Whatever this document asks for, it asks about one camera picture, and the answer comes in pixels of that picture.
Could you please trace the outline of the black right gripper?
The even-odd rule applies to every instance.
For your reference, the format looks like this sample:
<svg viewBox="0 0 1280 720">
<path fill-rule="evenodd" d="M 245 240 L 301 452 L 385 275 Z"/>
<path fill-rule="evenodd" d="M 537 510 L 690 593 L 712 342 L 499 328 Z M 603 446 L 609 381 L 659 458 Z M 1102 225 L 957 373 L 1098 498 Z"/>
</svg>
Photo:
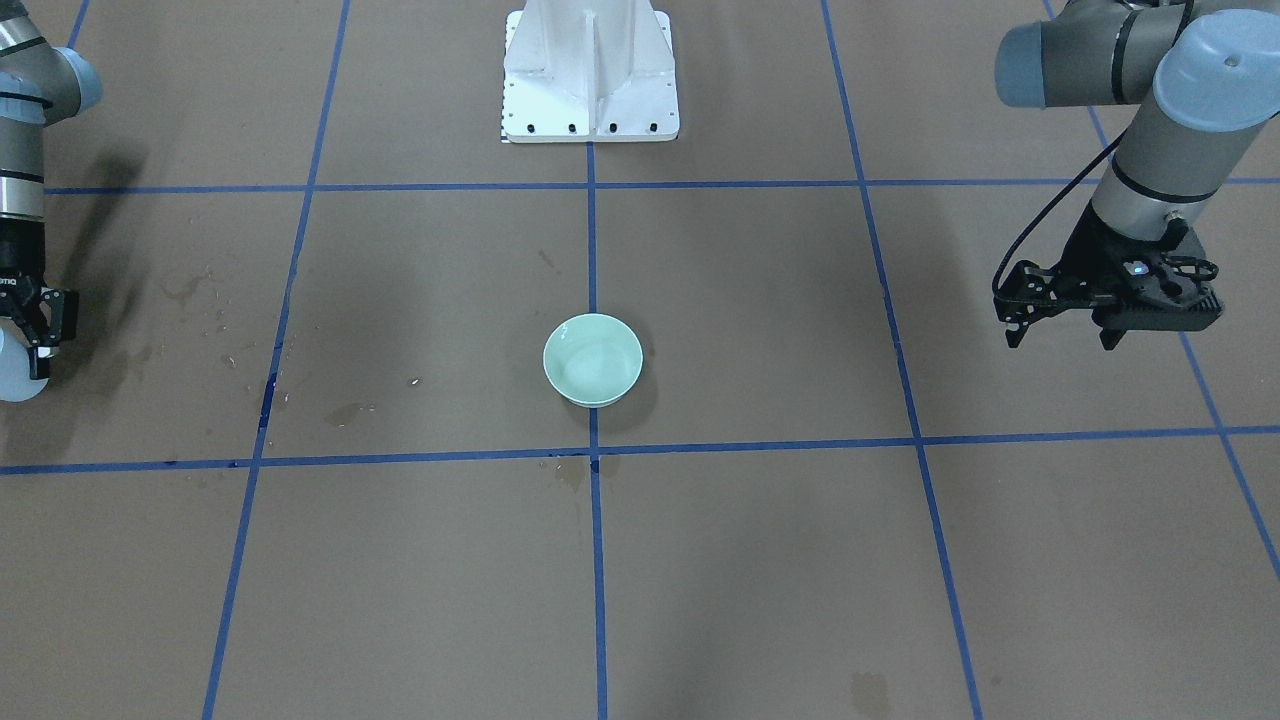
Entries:
<svg viewBox="0 0 1280 720">
<path fill-rule="evenodd" d="M 1 314 L 26 342 L 32 380 L 50 375 L 52 351 L 76 338 L 81 293 L 45 288 L 45 225 L 15 218 L 1 220 Z"/>
</svg>

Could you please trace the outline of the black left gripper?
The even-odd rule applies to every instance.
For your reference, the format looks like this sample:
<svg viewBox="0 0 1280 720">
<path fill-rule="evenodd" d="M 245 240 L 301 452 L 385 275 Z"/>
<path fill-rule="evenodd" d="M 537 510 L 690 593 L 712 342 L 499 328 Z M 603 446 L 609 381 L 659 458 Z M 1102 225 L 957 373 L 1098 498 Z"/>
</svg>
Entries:
<svg viewBox="0 0 1280 720">
<path fill-rule="evenodd" d="M 1184 260 L 1196 264 L 1180 251 L 1189 234 L 1187 220 L 1175 217 L 1157 240 L 1135 240 L 1088 204 L 1052 268 L 1018 261 L 996 287 L 995 311 L 1005 324 L 1006 345 L 1018 348 L 1032 324 L 1066 311 L 1121 301 L 1169 311 L 1198 304 L 1201 282 L 1178 272 Z M 1096 315 L 1094 323 L 1103 351 L 1114 351 L 1129 332 L 1124 315 Z"/>
</svg>

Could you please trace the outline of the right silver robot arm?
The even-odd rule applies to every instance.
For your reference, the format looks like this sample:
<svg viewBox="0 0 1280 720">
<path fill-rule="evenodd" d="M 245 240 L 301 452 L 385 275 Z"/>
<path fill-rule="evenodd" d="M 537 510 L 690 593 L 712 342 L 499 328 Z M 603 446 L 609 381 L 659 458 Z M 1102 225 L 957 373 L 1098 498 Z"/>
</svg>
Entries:
<svg viewBox="0 0 1280 720">
<path fill-rule="evenodd" d="M 76 337 L 81 296 L 46 275 L 45 142 L 49 127 L 102 97 L 93 65 L 51 45 L 22 1 L 1 10 L 3 400 L 36 396 Z"/>
</svg>

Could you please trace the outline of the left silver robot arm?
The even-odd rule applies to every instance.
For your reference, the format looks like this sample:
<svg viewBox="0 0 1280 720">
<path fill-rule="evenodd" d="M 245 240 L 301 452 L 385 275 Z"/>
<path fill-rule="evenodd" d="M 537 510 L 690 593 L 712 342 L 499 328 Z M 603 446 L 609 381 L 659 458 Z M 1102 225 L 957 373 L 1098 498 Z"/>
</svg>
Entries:
<svg viewBox="0 0 1280 720">
<path fill-rule="evenodd" d="M 1196 332 L 1224 305 L 1196 220 L 1277 115 L 1275 1 L 1070 1 L 1010 29 L 995 87 L 1010 108 L 1133 106 L 1093 161 L 1103 176 L 1048 268 L 1002 258 L 995 314 L 1010 347 L 1088 311 L 1100 342 Z"/>
</svg>

